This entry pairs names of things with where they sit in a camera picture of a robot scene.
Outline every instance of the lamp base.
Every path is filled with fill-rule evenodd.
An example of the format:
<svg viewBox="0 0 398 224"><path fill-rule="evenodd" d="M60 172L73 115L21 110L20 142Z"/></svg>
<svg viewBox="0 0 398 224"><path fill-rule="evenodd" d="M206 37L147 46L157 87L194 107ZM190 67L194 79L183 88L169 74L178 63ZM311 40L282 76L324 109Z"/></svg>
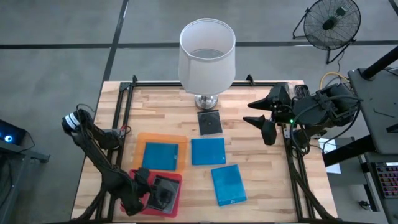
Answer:
<svg viewBox="0 0 398 224"><path fill-rule="evenodd" d="M217 105L218 96L195 95L195 104L199 109L210 110Z"/></svg>

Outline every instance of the red tray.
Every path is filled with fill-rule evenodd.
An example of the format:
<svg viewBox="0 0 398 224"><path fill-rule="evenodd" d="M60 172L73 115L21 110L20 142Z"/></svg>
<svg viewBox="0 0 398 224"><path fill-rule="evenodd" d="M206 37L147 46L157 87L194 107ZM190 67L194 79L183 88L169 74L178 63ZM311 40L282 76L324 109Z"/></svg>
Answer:
<svg viewBox="0 0 398 224"><path fill-rule="evenodd" d="M134 171L136 171L135 169L130 170L130 177L132 179L134 179ZM159 175L162 177L166 177L172 180L177 180L180 182L180 185L178 185L178 192L177 192L177 198L175 199L175 204L172 210L172 213L167 214L164 212L161 212L159 210L153 209L153 208L146 208L144 211L140 212L140 214L144 214L144 215L157 215L157 216L162 216L162 217L169 217L169 218L174 218L177 216L178 213L178 206L180 204L180 192L181 192L181 185L182 185L182 176L180 174L173 174L173 173L166 173L166 172L156 172L156 171L150 171L150 175L147 179L149 184L152 184L155 180L155 177ZM148 202L149 199L149 193L146 193L142 198L141 198L141 202L144 203L144 206L146 206L146 203ZM120 204L120 210L122 212L126 212L123 204Z"/></svg>

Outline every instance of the fan stand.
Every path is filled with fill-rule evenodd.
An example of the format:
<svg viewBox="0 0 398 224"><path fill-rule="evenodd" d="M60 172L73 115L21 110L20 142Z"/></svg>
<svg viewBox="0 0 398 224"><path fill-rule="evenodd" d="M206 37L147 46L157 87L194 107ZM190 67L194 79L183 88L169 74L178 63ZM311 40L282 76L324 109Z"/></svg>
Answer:
<svg viewBox="0 0 398 224"><path fill-rule="evenodd" d="M300 38L300 37L305 37L304 35L296 36L296 35L294 35L294 34L295 34L297 28L299 28L299 25L303 22L305 16L307 16L307 14L308 14L309 12L310 12L310 9L307 8L307 9L305 10L304 16L301 18L300 22L298 22L296 28L294 28L294 30L293 30L293 39ZM329 60L329 59L330 59L330 51L331 51L331 50L328 49L328 50L327 50L327 51L328 51L328 55L327 55L327 58L326 58L326 64L328 65L328 64L334 62L334 61L346 50L346 48L347 48L348 46L350 46L350 45L351 45L353 42L355 42L355 41L356 41L356 40L353 39L353 38L352 38L350 41L348 41L348 43L344 45L343 49L340 50L340 52L339 52L339 53L336 55L336 57L334 57L332 60Z"/></svg>

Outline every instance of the orange tray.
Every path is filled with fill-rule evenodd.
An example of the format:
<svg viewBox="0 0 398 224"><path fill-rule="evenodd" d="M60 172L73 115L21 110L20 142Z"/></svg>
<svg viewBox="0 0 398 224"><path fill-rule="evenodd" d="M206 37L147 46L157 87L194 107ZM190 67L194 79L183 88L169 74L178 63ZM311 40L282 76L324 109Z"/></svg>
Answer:
<svg viewBox="0 0 398 224"><path fill-rule="evenodd" d="M178 157L177 157L177 168L175 171L166 171L170 173L181 174L185 168L185 158L187 157L187 145L188 138L186 136L177 136L171 134L155 134L155 133L139 133L136 141L136 148L134 150L132 169L138 169L142 166L142 160L144 159L145 145L147 142L159 142L178 144Z"/></svg>

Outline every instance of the blue light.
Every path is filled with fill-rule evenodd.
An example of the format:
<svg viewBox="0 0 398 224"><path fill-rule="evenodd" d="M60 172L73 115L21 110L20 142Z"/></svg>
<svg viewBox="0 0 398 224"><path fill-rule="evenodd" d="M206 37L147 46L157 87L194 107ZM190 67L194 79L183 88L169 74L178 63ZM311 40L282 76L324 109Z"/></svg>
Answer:
<svg viewBox="0 0 398 224"><path fill-rule="evenodd" d="M11 142L11 141L12 141L12 136L6 136L6 137L4 138L4 140L5 140L6 142Z"/></svg>

